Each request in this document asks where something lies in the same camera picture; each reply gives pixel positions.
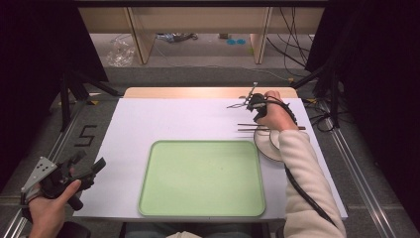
chopsticks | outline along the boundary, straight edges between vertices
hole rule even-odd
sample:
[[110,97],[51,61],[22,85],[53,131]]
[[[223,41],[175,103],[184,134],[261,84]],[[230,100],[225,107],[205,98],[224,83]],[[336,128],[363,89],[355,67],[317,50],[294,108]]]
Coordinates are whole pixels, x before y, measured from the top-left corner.
[[[258,124],[238,124],[238,126],[262,126]],[[306,127],[298,126],[299,130],[306,130]],[[238,131],[269,131],[269,129],[255,128],[255,129],[238,129]]]

sleeve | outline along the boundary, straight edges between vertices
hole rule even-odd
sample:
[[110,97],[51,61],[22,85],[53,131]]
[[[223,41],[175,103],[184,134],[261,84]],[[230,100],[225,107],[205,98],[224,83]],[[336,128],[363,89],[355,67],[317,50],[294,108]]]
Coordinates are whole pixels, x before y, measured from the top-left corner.
[[324,209],[336,226],[322,218],[290,184],[286,188],[285,237],[346,237],[346,229],[331,188],[318,164],[309,136],[286,130],[278,136],[284,163],[297,183]]

person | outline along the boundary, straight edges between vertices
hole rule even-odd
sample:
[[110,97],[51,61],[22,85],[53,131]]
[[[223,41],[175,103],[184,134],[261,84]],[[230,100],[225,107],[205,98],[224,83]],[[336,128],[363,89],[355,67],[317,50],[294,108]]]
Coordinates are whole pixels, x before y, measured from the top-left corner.
[[[264,96],[281,101],[277,91],[268,91]],[[317,162],[309,136],[299,131],[287,112],[274,103],[267,104],[267,114],[257,122],[280,132],[278,141],[284,163],[297,183],[334,222],[332,224],[321,217],[289,182],[286,188],[284,237],[346,237],[340,211]],[[75,194],[78,186],[79,184],[75,181],[56,200],[38,197],[30,202],[34,220],[30,237],[54,237],[58,233],[64,220],[63,207],[66,201]],[[190,233],[184,234],[184,237],[197,237]]]

hand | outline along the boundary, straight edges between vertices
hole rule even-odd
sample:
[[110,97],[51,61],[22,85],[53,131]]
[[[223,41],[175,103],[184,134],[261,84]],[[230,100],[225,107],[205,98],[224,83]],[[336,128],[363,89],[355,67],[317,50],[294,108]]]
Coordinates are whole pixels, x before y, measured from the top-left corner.
[[[280,93],[278,91],[268,91],[264,96],[268,97],[268,100],[270,97],[274,97],[281,101]],[[257,123],[265,125],[271,130],[299,130],[299,128],[290,118],[290,115],[281,106],[275,103],[267,103],[266,111],[266,115],[263,118],[257,120]]]
[[81,181],[75,180],[56,199],[40,196],[30,201],[29,209],[33,219],[30,238],[56,237],[64,224],[64,206],[77,193],[80,185]]

green cutting mat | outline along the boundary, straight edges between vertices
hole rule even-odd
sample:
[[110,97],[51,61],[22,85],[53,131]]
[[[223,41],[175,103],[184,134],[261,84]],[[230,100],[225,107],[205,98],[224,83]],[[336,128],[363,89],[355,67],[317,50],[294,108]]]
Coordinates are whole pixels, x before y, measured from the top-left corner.
[[147,216],[258,216],[265,202],[249,141],[157,141],[139,201]]

